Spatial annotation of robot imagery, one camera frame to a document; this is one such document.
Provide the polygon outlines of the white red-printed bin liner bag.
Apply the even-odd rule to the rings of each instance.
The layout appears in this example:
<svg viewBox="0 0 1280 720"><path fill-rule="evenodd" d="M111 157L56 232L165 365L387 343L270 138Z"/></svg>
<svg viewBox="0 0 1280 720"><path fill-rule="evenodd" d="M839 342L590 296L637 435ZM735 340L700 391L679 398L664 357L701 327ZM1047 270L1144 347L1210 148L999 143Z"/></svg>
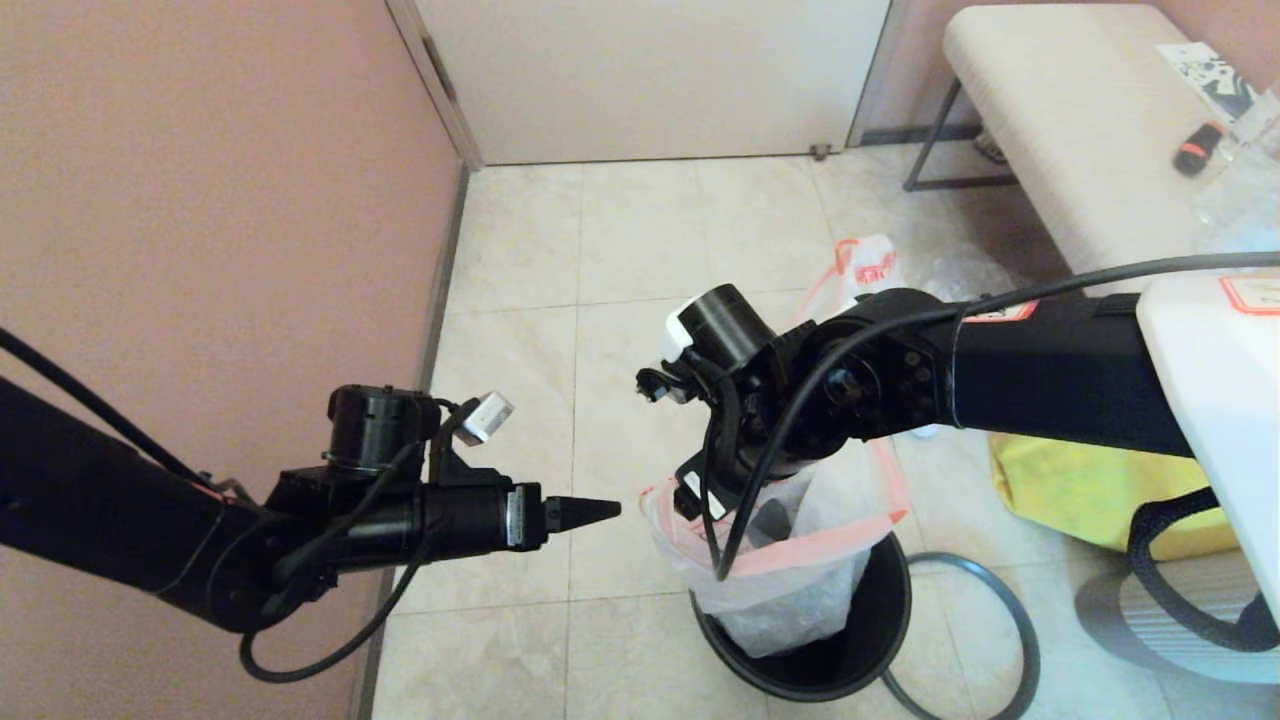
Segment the white red-printed bin liner bag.
<svg viewBox="0 0 1280 720"><path fill-rule="evenodd" d="M655 550L750 659L841 632L872 548L910 506L892 443L852 441L760 492L733 566L718 580L701 519L676 510L680 488L669 478L640 495Z"/></svg>

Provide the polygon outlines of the yellow fabric tote bag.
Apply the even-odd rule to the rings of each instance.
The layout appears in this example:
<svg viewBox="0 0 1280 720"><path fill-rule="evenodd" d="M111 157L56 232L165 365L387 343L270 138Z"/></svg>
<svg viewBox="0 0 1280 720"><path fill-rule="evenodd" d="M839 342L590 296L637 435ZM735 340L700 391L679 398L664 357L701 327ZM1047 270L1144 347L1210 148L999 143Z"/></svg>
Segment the yellow fabric tote bag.
<svg viewBox="0 0 1280 720"><path fill-rule="evenodd" d="M1005 507L1088 544L1125 552L1139 506L1208 487L1189 457L1029 436L989 436L995 488Z"/></svg>

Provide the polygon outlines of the black and white printed paper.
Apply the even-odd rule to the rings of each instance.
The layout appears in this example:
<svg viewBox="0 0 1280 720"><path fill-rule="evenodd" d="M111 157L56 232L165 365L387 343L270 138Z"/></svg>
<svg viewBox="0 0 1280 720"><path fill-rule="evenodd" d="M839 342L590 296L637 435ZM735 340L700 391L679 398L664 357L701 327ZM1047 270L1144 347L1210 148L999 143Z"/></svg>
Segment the black and white printed paper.
<svg viewBox="0 0 1280 720"><path fill-rule="evenodd" d="M1157 44L1155 50L1220 120L1231 124L1253 108L1249 82L1210 45Z"/></svg>

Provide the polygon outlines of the grey ribbed robot base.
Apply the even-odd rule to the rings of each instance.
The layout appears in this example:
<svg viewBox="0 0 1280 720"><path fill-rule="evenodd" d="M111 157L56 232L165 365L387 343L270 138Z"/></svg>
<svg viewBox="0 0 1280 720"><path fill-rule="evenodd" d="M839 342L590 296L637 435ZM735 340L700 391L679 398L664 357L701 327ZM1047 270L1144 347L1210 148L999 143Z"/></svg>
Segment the grey ribbed robot base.
<svg viewBox="0 0 1280 720"><path fill-rule="evenodd" d="M1258 592L1240 550L1157 568L1183 598L1224 621L1236 620ZM1087 582L1076 592L1075 610L1091 638L1128 662L1179 678L1280 689L1280 648L1243 653L1196 635L1165 612L1132 571L1107 571Z"/></svg>

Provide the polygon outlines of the white red plastic bag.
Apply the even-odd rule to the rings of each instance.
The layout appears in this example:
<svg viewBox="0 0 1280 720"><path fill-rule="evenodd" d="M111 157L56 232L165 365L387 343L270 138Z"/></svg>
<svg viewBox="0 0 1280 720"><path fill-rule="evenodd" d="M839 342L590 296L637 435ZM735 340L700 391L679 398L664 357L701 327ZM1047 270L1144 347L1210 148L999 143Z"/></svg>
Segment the white red plastic bag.
<svg viewBox="0 0 1280 720"><path fill-rule="evenodd" d="M788 446L876 439L937 423L945 374L928 334L950 306L906 287L883 234L841 240L833 255L800 313L796 378L815 382Z"/></svg>

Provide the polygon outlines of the clear plastic water bottle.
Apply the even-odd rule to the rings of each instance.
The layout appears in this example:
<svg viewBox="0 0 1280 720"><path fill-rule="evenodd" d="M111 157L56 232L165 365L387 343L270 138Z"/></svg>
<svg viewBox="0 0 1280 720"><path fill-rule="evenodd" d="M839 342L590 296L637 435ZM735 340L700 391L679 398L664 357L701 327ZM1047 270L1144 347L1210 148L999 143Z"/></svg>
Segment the clear plastic water bottle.
<svg viewBox="0 0 1280 720"><path fill-rule="evenodd" d="M1280 77L1228 129L1193 197L1194 254L1280 251Z"/></svg>

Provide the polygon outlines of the clear plastic bag with items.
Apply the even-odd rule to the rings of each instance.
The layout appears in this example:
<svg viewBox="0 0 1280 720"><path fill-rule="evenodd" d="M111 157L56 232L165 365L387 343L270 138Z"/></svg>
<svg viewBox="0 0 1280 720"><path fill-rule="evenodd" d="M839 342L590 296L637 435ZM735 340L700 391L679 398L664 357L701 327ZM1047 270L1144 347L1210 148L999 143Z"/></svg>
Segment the clear plastic bag with items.
<svg viewBox="0 0 1280 720"><path fill-rule="evenodd" d="M1018 287L1019 278L983 252L908 254L902 265L908 287L945 302L998 295Z"/></svg>

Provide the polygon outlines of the beige bench with metal legs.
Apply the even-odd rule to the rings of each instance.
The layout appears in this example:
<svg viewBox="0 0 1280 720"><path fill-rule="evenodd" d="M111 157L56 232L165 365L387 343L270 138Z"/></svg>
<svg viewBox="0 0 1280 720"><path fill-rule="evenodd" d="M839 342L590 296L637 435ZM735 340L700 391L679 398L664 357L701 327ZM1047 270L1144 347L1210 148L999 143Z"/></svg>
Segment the beige bench with metal legs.
<svg viewBox="0 0 1280 720"><path fill-rule="evenodd" d="M1193 208L1210 173L1172 164L1212 118L1161 53L1187 40L1146 4L974 5L946 24L954 77L1076 273L1231 247Z"/></svg>

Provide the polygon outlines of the black and orange marker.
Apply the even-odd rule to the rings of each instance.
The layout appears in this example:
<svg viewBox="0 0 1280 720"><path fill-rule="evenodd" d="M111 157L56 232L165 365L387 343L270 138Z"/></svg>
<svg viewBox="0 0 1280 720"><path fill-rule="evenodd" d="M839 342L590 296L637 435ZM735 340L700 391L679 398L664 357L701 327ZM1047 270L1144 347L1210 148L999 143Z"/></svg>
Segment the black and orange marker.
<svg viewBox="0 0 1280 720"><path fill-rule="evenodd" d="M1210 164L1224 136L1224 126L1217 122L1203 123L1175 151L1175 172L1188 178L1198 176Z"/></svg>

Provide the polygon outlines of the black round trash bin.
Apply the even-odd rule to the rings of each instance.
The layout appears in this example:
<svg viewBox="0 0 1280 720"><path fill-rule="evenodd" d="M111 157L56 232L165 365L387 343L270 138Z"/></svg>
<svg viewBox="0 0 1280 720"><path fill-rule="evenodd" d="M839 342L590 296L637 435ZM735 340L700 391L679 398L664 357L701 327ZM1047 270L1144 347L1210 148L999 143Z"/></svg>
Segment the black round trash bin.
<svg viewBox="0 0 1280 720"><path fill-rule="evenodd" d="M902 546L890 533L870 552L846 626L764 659L748 657L696 600L690 603L705 642L735 676L769 697L813 705L846 698L881 679L908 634L913 588Z"/></svg>

